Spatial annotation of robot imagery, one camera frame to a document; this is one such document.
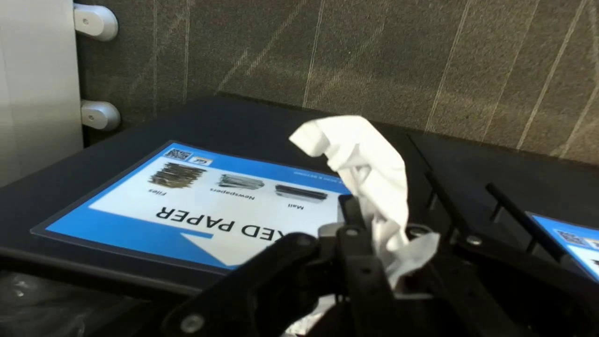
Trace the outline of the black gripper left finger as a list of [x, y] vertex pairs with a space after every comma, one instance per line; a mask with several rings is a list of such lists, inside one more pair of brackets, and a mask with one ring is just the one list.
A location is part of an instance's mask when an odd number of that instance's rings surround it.
[[365, 315], [369, 257], [365, 221], [356, 197], [341, 199], [343, 223], [324, 234], [284, 234], [273, 246], [230, 272], [163, 319], [167, 337], [281, 337], [286, 328], [318, 307], [333, 307], [311, 335], [367, 337], [374, 320]]

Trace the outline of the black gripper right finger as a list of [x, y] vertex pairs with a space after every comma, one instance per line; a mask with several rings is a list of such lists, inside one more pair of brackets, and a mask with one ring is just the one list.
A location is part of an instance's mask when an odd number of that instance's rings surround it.
[[410, 283], [406, 337], [599, 337], [595, 283], [474, 232], [444, 231]]

